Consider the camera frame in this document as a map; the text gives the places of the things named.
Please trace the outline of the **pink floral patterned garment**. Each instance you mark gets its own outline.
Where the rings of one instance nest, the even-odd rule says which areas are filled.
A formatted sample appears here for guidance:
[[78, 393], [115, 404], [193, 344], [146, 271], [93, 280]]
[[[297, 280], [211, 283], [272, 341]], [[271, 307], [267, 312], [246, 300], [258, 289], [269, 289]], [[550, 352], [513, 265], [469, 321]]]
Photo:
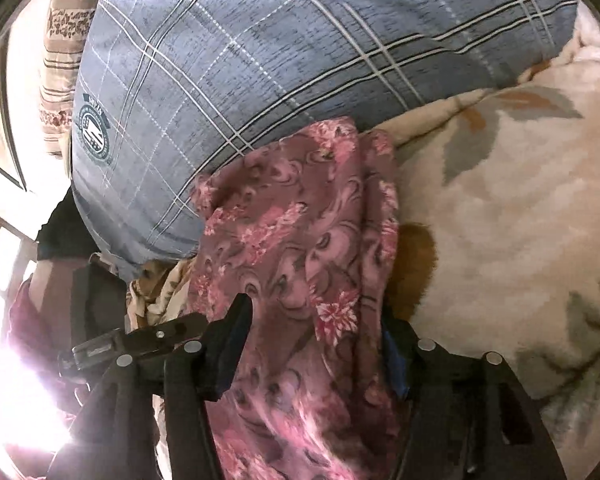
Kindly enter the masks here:
[[186, 310], [253, 315], [233, 385], [208, 407], [229, 479], [378, 479], [398, 440], [380, 359], [398, 244], [393, 148], [316, 122], [200, 176]]

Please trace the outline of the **cream leaf-print blanket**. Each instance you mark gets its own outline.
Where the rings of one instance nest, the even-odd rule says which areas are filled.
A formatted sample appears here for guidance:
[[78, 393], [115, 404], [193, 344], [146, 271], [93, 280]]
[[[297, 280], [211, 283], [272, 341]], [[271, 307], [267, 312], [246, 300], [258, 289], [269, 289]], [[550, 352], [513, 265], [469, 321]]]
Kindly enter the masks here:
[[[600, 29], [585, 8], [562, 53], [515, 87], [475, 90], [372, 131], [396, 163], [398, 244], [382, 314], [458, 356], [498, 352], [565, 474], [600, 463]], [[128, 293], [135, 328], [186, 310], [195, 258]], [[396, 463], [398, 440], [386, 478]]]

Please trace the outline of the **blue plaid pillow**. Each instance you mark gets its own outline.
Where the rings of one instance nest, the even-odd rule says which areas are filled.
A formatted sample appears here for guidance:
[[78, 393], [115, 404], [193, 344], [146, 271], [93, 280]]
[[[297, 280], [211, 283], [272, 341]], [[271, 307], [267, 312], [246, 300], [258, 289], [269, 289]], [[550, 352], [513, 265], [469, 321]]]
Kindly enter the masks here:
[[578, 0], [98, 0], [72, 189], [122, 278], [197, 248], [189, 190], [318, 120], [363, 129], [558, 55]]

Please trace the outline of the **beige striped patterned curtain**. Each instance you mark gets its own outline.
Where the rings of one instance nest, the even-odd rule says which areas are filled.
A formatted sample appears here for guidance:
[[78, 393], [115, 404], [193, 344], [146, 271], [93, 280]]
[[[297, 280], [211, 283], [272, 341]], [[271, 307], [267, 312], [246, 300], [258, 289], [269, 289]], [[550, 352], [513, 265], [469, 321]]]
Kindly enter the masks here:
[[50, 156], [69, 153], [76, 78], [98, 0], [50, 0], [40, 85], [40, 119]]

